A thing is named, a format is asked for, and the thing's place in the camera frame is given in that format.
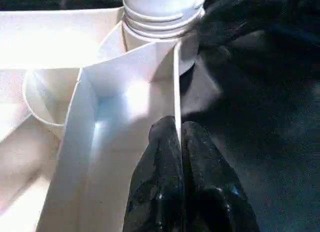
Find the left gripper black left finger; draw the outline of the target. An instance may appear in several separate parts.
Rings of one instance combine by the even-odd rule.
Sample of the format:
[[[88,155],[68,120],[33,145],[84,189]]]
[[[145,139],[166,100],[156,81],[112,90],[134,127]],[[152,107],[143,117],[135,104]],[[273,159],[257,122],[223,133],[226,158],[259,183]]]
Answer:
[[[183,231],[185,183],[175,119],[154,123],[130,182],[124,231]]]

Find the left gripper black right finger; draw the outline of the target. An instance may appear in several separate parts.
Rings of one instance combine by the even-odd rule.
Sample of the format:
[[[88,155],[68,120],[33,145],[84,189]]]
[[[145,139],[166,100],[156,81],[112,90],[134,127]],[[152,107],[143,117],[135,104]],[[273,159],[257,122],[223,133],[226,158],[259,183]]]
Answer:
[[[188,231],[257,231],[242,184],[210,133],[191,121],[181,131]]]

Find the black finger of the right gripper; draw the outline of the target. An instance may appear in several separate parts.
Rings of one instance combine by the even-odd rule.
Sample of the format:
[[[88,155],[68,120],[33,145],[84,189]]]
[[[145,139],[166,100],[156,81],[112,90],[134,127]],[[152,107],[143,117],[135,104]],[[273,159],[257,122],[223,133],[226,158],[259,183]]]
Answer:
[[[264,28],[274,17],[275,0],[217,0],[197,26],[200,45],[225,45]]]

